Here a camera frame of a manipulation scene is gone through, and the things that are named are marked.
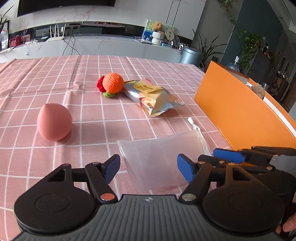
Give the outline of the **person hand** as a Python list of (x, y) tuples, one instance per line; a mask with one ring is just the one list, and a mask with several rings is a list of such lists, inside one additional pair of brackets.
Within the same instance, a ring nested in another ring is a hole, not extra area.
[(294, 213), (283, 225), (279, 225), (275, 231), (278, 235), (283, 232), (291, 232), (296, 229), (296, 213)]

